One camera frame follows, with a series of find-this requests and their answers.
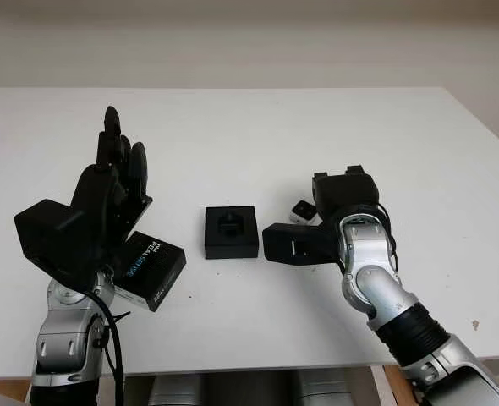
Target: cable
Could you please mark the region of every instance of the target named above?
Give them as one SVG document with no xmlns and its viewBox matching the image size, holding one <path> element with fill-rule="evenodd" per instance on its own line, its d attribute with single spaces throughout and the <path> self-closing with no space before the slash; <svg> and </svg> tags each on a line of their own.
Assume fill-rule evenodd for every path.
<svg viewBox="0 0 499 406">
<path fill-rule="evenodd" d="M 108 309 L 107 304 L 105 304 L 105 302 L 103 302 L 103 300 L 99 296 L 90 291 L 84 291 L 83 294 L 85 294 L 99 306 L 99 308 L 103 312 L 103 315 L 108 321 L 109 329 L 112 331 L 112 343 L 114 345 L 114 359 L 116 360 L 116 366 L 112 364 L 110 355 L 108 355 L 107 361 L 109 361 L 108 364 L 111 367 L 112 375 L 114 376 L 114 403 L 116 406 L 123 406 L 122 346 L 120 345 L 120 336 L 118 335 L 118 329 L 116 328 L 116 321 L 114 320 L 111 311 Z"/>
<path fill-rule="evenodd" d="M 114 364 L 112 363 L 111 355 L 108 353 L 108 345 L 105 346 L 105 356 L 107 357 L 108 366 L 111 367 L 112 374 L 114 375 Z"/>
</svg>

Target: black square block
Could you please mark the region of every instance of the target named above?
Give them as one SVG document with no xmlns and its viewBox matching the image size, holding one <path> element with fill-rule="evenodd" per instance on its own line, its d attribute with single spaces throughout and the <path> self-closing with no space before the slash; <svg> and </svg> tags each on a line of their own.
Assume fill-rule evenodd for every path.
<svg viewBox="0 0 499 406">
<path fill-rule="evenodd" d="M 259 234 L 253 206 L 207 207 L 205 257 L 256 258 Z"/>
</svg>

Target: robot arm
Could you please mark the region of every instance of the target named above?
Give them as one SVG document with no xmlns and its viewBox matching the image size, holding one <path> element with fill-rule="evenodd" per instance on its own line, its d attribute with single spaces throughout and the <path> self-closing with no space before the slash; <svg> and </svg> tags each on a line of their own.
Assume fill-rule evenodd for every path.
<svg viewBox="0 0 499 406">
<path fill-rule="evenodd" d="M 116 366 L 116 405 L 123 404 L 122 355 L 109 306 L 118 251 L 144 210 L 144 146 L 121 135 L 109 107 L 99 134 L 96 163 L 80 176 L 70 206 L 43 200 L 15 216 L 26 258 L 52 277 L 48 313 L 36 345 L 30 401 L 34 405 L 96 405 L 103 349 L 110 332 Z"/>
<path fill-rule="evenodd" d="M 337 263 L 343 296 L 368 316 L 368 327 L 425 404 L 498 406 L 499 383 L 492 374 L 403 289 L 390 219 L 370 175 L 362 167 L 340 176 L 318 173 L 313 190 L 323 223 L 271 225 L 263 231 L 266 258 L 293 265 Z"/>
</svg>

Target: white wall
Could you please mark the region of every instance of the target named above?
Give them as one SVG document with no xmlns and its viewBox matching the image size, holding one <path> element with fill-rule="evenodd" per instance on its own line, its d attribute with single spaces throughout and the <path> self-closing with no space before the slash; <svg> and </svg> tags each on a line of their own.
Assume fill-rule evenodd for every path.
<svg viewBox="0 0 499 406">
<path fill-rule="evenodd" d="M 499 135 L 499 0 L 0 0 L 12 85 L 443 85 Z"/>
</svg>

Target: white table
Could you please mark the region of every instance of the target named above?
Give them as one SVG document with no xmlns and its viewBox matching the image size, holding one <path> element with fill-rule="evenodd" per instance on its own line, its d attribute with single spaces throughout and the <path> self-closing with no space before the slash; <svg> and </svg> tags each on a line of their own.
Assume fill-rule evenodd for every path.
<svg viewBox="0 0 499 406">
<path fill-rule="evenodd" d="M 255 205 L 261 231 L 310 199 L 313 172 L 359 163 L 392 216 L 405 287 L 476 355 L 499 356 L 499 139 L 444 90 L 1 89 L 0 377 L 30 374 L 47 312 L 49 278 L 22 256 L 13 215 L 69 203 L 108 104 L 148 154 L 154 202 L 137 229 L 188 260 L 156 313 L 115 299 L 113 313 L 133 312 L 119 327 L 127 373 L 391 363 L 335 266 L 203 253 L 206 206 Z"/>
</svg>

